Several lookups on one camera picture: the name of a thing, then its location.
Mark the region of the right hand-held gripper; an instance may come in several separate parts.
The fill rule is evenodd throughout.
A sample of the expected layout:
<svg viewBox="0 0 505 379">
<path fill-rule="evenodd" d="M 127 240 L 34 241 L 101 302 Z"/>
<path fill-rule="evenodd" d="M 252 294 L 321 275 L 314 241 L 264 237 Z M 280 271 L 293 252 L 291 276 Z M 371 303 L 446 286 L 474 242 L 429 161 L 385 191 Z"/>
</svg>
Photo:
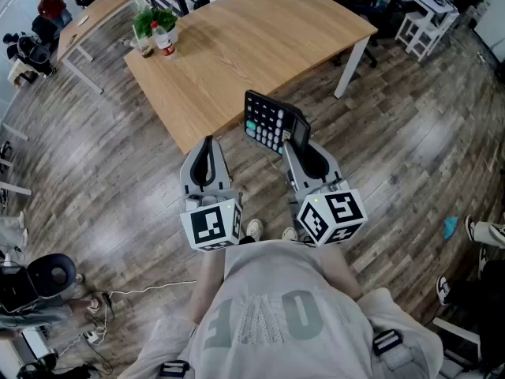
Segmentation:
<svg viewBox="0 0 505 379">
<path fill-rule="evenodd" d="M 283 142 L 282 159 L 286 179 L 294 189 L 289 200 L 290 214 L 299 239 L 315 246 L 351 240 L 366 224 L 368 217 L 359 192 L 352 189 L 335 157 L 321 145 L 309 140 L 309 177 L 293 145 Z"/>
</svg>

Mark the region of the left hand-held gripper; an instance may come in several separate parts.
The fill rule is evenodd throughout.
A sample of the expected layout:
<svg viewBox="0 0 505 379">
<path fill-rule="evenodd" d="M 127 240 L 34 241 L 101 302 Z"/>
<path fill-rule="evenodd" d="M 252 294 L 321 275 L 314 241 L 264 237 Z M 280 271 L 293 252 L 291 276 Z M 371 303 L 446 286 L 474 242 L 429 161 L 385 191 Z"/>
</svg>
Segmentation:
<svg viewBox="0 0 505 379">
<path fill-rule="evenodd" d="M 185 211 L 180 214 L 193 250 L 211 252 L 237 246 L 241 238 L 241 194 L 230 188 L 223 150 L 213 136 L 200 141 L 188 154 L 180 172 Z"/>
</svg>

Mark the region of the black calculator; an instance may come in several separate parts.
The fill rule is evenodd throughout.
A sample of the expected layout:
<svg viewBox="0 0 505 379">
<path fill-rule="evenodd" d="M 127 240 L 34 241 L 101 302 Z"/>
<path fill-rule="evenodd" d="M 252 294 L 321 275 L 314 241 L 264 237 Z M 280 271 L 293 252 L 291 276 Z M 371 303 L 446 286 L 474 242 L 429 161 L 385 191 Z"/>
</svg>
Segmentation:
<svg viewBox="0 0 505 379">
<path fill-rule="evenodd" d="M 283 154 L 283 145 L 303 152 L 309 142 L 310 125 L 295 106 L 253 90 L 245 92 L 245 133 L 263 146 Z"/>
</svg>

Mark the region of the person's right forearm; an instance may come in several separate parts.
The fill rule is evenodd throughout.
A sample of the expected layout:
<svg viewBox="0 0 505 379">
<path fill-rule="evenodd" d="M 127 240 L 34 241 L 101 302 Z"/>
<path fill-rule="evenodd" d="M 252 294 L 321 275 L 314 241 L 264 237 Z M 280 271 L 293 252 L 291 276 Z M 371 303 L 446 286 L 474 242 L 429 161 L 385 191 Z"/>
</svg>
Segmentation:
<svg viewBox="0 0 505 379">
<path fill-rule="evenodd" d="M 362 289 L 339 246 L 330 244 L 317 250 L 325 280 L 336 290 L 357 301 Z"/>
</svg>

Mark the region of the person's left forearm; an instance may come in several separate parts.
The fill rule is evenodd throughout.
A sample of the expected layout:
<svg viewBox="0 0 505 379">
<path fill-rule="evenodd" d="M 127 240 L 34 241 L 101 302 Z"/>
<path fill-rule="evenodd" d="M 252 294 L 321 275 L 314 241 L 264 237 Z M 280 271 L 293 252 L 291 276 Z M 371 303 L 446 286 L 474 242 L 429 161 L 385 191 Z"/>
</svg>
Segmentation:
<svg viewBox="0 0 505 379">
<path fill-rule="evenodd" d="M 189 319 L 199 325 L 224 281 L 225 250 L 205 253 L 189 301 Z"/>
</svg>

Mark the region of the person's left white shoe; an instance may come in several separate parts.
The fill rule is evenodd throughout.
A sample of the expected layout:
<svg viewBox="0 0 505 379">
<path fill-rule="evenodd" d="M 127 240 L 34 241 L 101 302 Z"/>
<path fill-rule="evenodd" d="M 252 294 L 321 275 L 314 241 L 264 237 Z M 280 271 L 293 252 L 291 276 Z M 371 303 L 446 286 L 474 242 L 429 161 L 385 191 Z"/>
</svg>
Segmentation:
<svg viewBox="0 0 505 379">
<path fill-rule="evenodd" d="M 246 228 L 246 238 L 249 242 L 259 242 L 264 234 L 264 225 L 259 219 L 250 220 Z"/>
</svg>

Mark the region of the white table leg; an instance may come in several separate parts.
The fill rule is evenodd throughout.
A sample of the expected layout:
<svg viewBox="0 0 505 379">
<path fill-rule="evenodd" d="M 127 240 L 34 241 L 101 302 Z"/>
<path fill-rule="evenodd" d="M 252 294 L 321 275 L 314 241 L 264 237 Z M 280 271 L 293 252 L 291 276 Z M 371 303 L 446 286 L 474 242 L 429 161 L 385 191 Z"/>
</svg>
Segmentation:
<svg viewBox="0 0 505 379">
<path fill-rule="evenodd" d="M 340 77 L 339 83 L 334 92 L 334 96 L 336 99 L 340 99 L 344 95 L 344 92 L 348 84 L 350 83 L 352 76 L 354 75 L 357 65 L 365 52 L 365 48 L 368 45 L 369 39 L 370 39 L 369 36 L 365 37 L 364 39 L 361 39 L 360 41 L 356 42 L 353 45 L 350 57 L 345 65 L 342 76 Z"/>
</svg>

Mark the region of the clear water bottle red cap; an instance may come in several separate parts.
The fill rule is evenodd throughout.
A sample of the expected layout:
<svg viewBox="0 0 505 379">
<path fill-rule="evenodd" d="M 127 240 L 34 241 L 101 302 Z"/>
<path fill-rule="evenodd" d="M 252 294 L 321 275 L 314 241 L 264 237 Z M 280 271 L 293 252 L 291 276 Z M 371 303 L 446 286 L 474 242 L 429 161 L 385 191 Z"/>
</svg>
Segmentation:
<svg viewBox="0 0 505 379">
<path fill-rule="evenodd" d="M 152 36 L 162 51 L 163 55 L 167 58 L 173 58 L 175 54 L 175 40 L 174 37 L 167 32 L 157 21 L 150 24 Z"/>
</svg>

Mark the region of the person's grey printed t-shirt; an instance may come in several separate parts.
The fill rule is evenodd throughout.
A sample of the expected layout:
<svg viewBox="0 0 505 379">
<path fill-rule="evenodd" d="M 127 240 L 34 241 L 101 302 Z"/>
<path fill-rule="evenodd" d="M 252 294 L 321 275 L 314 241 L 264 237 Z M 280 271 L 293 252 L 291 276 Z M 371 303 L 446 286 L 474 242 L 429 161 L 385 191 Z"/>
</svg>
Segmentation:
<svg viewBox="0 0 505 379">
<path fill-rule="evenodd" d="M 201 323 L 161 318 L 118 379 L 159 379 L 178 359 L 191 379 L 436 379 L 440 338 L 384 287 L 357 301 L 333 288 L 317 250 L 283 240 L 225 250 L 224 281 Z M 402 344 L 377 356 L 372 341 L 388 329 Z"/>
</svg>

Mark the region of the green potted plant white pot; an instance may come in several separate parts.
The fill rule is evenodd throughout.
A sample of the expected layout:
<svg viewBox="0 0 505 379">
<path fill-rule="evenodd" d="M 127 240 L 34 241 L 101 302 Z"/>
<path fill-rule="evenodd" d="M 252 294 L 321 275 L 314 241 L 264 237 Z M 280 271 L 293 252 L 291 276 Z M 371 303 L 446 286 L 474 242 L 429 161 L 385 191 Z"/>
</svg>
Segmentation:
<svg viewBox="0 0 505 379">
<path fill-rule="evenodd" d="M 178 31 L 176 29 L 178 17 L 169 9 L 158 9 L 155 7 L 145 6 L 140 9 L 137 15 L 133 18 L 133 28 L 135 41 L 141 38 L 149 38 L 152 47 L 156 44 L 150 24 L 157 21 L 167 32 L 169 32 L 175 40 L 178 41 Z"/>
</svg>

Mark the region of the white stool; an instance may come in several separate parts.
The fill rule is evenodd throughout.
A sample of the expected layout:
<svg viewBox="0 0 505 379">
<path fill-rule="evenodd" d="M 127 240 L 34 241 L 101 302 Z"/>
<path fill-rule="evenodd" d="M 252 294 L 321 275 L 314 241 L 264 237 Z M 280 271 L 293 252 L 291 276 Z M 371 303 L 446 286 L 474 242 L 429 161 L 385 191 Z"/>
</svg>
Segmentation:
<svg viewBox="0 0 505 379">
<path fill-rule="evenodd" d="M 458 17 L 458 11 L 453 11 L 447 13 L 439 24 L 429 22 L 423 25 L 425 17 L 421 13 L 417 11 L 407 13 L 395 35 L 395 40 L 401 41 L 407 47 L 412 44 L 410 53 L 421 62 L 432 53 Z"/>
</svg>

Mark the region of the long wooden background table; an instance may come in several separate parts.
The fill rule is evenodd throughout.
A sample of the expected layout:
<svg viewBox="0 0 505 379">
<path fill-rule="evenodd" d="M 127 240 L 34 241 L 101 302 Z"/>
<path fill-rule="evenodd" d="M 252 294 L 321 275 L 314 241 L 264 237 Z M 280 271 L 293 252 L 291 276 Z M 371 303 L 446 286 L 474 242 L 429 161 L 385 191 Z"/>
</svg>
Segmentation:
<svg viewBox="0 0 505 379">
<path fill-rule="evenodd" d="M 69 58 L 74 51 L 78 51 L 89 62 L 94 62 L 95 59 L 84 49 L 83 43 L 90 39 L 101 26 L 134 1 L 136 0 L 95 0 L 60 31 L 57 64 L 66 66 L 98 94 L 102 94 L 103 89 L 75 66 Z"/>
</svg>

